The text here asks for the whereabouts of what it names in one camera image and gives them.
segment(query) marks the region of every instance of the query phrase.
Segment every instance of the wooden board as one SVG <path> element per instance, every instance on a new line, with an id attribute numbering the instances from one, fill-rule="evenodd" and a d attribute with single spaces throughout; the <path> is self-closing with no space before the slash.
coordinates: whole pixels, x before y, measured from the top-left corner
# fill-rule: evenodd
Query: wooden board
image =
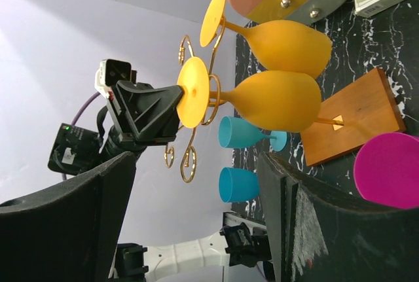
<path id="1" fill-rule="evenodd" d="M 316 166 L 360 148 L 373 137 L 403 132 L 405 123 L 386 74 L 374 68 L 321 104 L 320 118 L 342 115 L 344 127 L 314 123 L 301 132 L 307 166 Z"/>

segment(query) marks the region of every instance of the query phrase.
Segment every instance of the blue wine glass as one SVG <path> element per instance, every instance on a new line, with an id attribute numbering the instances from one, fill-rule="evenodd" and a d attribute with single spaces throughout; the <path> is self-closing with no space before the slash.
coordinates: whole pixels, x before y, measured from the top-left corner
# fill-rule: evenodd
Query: blue wine glass
<path id="1" fill-rule="evenodd" d="M 243 118 L 224 116 L 218 129 L 218 141 L 223 148 L 247 148 L 262 139 L 269 139 L 274 151 L 281 151 L 287 144 L 287 133 L 280 131 L 265 135 L 258 127 Z"/>
<path id="2" fill-rule="evenodd" d="M 259 195 L 259 182 L 254 172 L 224 167 L 218 182 L 223 202 L 246 202 Z"/>

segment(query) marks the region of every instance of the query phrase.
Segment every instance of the marble table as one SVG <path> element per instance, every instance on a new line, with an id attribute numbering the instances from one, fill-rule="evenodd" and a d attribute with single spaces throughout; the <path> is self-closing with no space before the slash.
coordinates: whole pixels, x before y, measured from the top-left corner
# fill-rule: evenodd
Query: marble table
<path id="1" fill-rule="evenodd" d="M 336 12 L 317 22 L 314 27 L 333 41 L 333 55 L 325 72 L 318 78 L 323 99 L 367 73 L 382 67 L 407 127 L 407 133 L 419 135 L 419 0 L 406 0 L 373 16 L 354 14 L 354 0 L 347 0 Z M 241 36 L 236 41 L 236 85 L 248 76 L 264 71 Z M 263 139 L 255 146 L 236 149 L 233 166 L 255 171 L 257 156 L 270 150 Z M 289 134 L 286 148 L 278 153 L 299 170 L 359 196 L 354 180 L 356 152 L 316 167 L 307 167 L 300 135 Z M 243 217 L 264 222 L 259 198 L 232 204 L 232 210 Z"/>

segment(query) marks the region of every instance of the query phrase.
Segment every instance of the pink cup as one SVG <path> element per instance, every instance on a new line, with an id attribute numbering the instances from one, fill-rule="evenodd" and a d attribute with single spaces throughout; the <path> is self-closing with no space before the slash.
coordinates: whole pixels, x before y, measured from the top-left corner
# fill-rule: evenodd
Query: pink cup
<path id="1" fill-rule="evenodd" d="M 383 133 L 358 152 L 354 180 L 370 202 L 410 209 L 419 206 L 419 137 Z"/>

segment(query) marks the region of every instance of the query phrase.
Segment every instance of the screw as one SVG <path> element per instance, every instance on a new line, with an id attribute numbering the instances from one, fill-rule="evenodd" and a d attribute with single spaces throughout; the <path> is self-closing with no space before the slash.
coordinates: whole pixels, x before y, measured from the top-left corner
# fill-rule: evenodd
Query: screw
<path id="1" fill-rule="evenodd" d="M 291 5 L 291 0 L 281 0 L 281 7 L 287 9 Z"/>
<path id="2" fill-rule="evenodd" d="M 311 19 L 316 19 L 320 15 L 320 9 L 312 9 L 310 11 Z"/>

